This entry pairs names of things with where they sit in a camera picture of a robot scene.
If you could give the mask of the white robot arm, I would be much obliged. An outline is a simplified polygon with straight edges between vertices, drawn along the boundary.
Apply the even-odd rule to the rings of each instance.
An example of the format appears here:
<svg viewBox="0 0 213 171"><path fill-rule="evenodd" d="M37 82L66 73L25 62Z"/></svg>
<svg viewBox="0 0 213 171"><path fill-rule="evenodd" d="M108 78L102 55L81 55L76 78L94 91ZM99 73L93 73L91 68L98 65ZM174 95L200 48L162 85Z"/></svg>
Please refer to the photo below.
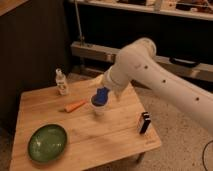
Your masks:
<svg viewBox="0 0 213 171"><path fill-rule="evenodd" d="M167 71L154 61L156 45L149 38L140 38L123 47L115 63L96 78L94 106L105 106L108 93L120 97L128 84L135 80L158 96L182 110L213 135L213 94Z"/></svg>

